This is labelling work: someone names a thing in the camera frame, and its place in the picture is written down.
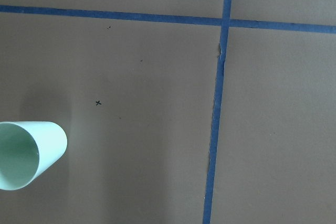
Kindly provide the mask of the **light green plastic cup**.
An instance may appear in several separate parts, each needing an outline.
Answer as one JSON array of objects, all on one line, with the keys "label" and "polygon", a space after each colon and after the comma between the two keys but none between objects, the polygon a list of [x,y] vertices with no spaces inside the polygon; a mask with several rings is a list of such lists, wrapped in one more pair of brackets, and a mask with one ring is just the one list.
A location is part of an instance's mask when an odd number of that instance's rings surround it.
[{"label": "light green plastic cup", "polygon": [[1,122],[1,190],[26,187],[66,148],[66,133],[54,122]]}]

